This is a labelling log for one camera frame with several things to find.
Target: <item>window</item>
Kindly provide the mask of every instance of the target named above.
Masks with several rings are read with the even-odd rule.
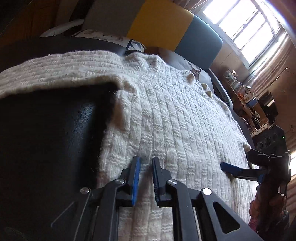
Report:
[[[213,0],[203,11],[215,30],[250,66],[275,39],[280,25],[260,0]]]

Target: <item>leather armrest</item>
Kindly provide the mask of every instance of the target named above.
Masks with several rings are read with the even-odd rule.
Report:
[[[28,240],[65,240],[49,235],[51,223],[82,187],[96,188],[116,90],[109,83],[0,100],[0,234],[10,227]]]
[[[216,86],[216,88],[218,89],[218,91],[222,95],[223,101],[229,106],[229,108],[231,110],[233,110],[232,101],[231,101],[229,95],[227,94],[226,90],[224,89],[223,85],[220,83],[220,81],[216,77],[216,75],[213,73],[213,71],[211,69],[208,69],[207,73],[211,77],[212,83]]]

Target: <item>speaker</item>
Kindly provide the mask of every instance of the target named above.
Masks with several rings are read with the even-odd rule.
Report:
[[[287,151],[285,132],[277,125],[254,136],[253,142],[257,151],[269,156],[281,156]]]

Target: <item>patterned fabric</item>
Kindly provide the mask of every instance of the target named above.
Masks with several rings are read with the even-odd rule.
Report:
[[[98,158],[98,187],[117,178],[133,155],[141,157],[138,200],[134,208],[120,209],[119,240],[173,240],[171,209],[158,208],[154,200],[153,156],[189,188],[211,188],[248,222],[250,181],[230,180],[220,163],[247,168],[250,146],[228,107],[190,71],[140,53],[72,52],[3,71],[0,98],[110,81],[120,90]]]
[[[129,38],[123,37],[123,36],[115,36],[115,35],[111,35],[111,34],[107,34],[107,33],[102,33],[100,31],[94,30],[94,29],[83,30],[79,33],[72,35],[72,36],[81,37],[81,38],[89,38],[89,39],[99,39],[99,40],[115,43],[115,44],[121,45],[122,47],[126,48],[126,50],[137,50],[137,51],[141,51],[141,52],[144,52],[144,50],[145,50],[145,46],[136,40],[129,39]]]

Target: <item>sunlight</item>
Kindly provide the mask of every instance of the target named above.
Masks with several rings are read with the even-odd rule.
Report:
[[[213,24],[216,24],[235,2],[236,0],[214,0],[207,6],[203,14],[206,15]]]
[[[291,176],[295,175],[296,174],[296,151],[291,153],[290,169],[291,169]]]
[[[224,32],[232,37],[256,10],[251,0],[240,1],[219,24]]]
[[[242,54],[246,60],[251,63],[258,54],[265,48],[269,41],[273,38],[273,34],[268,23],[265,23],[263,27],[254,35],[254,37],[248,42],[242,49]]]
[[[253,37],[253,35],[257,32],[257,30],[262,26],[265,19],[262,13],[258,13],[256,17],[249,23],[249,25],[241,32],[241,34],[236,38],[234,43],[239,49],[242,47]]]

